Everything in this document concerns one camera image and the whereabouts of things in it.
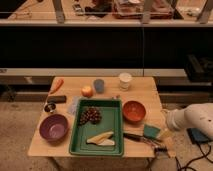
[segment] dark brown food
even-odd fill
[[[88,121],[92,124],[98,124],[101,121],[101,113],[97,107],[88,107],[83,113],[81,114],[79,125],[84,125]]]

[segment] bowl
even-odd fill
[[[146,115],[146,109],[138,101],[128,101],[123,106],[123,116],[130,123],[140,123]]]
[[[67,118],[61,114],[52,114],[45,118],[39,128],[42,138],[47,141],[57,141],[68,132]]]

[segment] carrot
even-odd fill
[[[64,80],[63,80],[62,78],[59,79],[59,80],[56,82],[55,87],[54,87],[52,90],[50,90],[50,94],[53,94],[53,93],[55,93],[56,91],[58,91],[59,88],[63,85],[63,83],[64,83]]]

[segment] table leg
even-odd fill
[[[47,160],[56,168],[57,171],[61,171],[60,165],[57,163],[57,161],[54,159],[54,157],[46,157]]]

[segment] knife handle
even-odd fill
[[[135,134],[130,134],[130,133],[124,133],[124,137],[134,140],[134,141],[140,141],[141,136],[140,135],[135,135]]]

